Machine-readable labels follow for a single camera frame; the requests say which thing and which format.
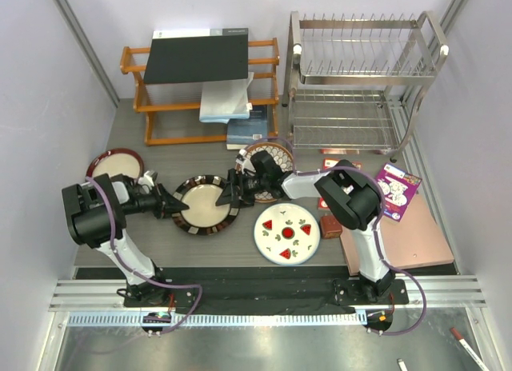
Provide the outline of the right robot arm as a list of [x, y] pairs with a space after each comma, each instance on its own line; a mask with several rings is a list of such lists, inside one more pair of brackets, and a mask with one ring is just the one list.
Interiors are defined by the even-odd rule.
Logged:
[[385, 205], [378, 183], [346, 159], [323, 170], [284, 170], [267, 151], [251, 157], [253, 169], [243, 174], [228, 171], [224, 190], [216, 205], [235, 208], [254, 204], [255, 194], [270, 193], [275, 199], [320, 197], [331, 214], [352, 231], [358, 252], [358, 281], [362, 296], [378, 303], [390, 293], [396, 270], [388, 262], [382, 244], [380, 220]]

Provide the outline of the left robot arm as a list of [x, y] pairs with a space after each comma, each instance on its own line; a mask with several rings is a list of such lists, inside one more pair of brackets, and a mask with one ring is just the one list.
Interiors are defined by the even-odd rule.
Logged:
[[189, 206], [156, 182], [154, 171], [134, 179], [125, 174], [100, 174], [82, 184], [62, 189], [62, 201], [70, 236], [107, 256], [124, 274], [121, 297], [143, 305], [164, 305], [170, 286], [162, 270], [143, 254], [127, 233], [126, 217], [152, 213], [166, 219]]

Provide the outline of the black rimmed beige plate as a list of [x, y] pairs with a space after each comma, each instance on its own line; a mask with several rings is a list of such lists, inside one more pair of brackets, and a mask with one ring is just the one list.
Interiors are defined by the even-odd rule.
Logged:
[[186, 233], [209, 236], [230, 226], [239, 210], [227, 205], [216, 205], [226, 187], [226, 179], [217, 175], [199, 175], [184, 181], [175, 191], [174, 197], [189, 209], [173, 213], [174, 224]]

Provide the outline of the red rimmed cream plate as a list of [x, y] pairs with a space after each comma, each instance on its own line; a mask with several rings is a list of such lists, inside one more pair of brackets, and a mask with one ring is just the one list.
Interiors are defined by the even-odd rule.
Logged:
[[145, 164], [141, 156], [127, 148], [115, 148], [98, 155], [86, 170], [86, 176], [94, 178], [101, 174], [113, 177], [118, 174], [140, 178]]

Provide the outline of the brown floral pattern plate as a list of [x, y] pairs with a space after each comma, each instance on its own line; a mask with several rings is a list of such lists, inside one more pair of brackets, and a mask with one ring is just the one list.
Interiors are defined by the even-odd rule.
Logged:
[[[237, 170], [239, 175], [242, 172], [247, 172], [249, 170], [254, 169], [250, 162], [250, 158], [253, 154], [262, 150], [266, 150], [270, 153], [270, 155], [274, 158], [275, 162], [285, 172], [285, 176], [292, 170], [294, 159], [292, 158], [291, 153], [286, 148], [280, 146], [277, 143], [262, 142], [252, 146], [247, 146], [245, 149], [239, 151], [235, 164], [235, 169]], [[255, 202], [265, 203], [273, 201], [277, 201], [277, 199], [274, 199], [267, 192], [258, 193], [255, 197]]]

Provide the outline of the white watermelon plate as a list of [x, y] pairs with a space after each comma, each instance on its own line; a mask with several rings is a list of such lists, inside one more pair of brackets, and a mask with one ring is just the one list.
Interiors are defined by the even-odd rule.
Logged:
[[316, 218], [293, 203], [274, 204], [254, 224], [254, 243], [260, 254], [276, 265], [296, 266], [317, 252], [321, 233]]

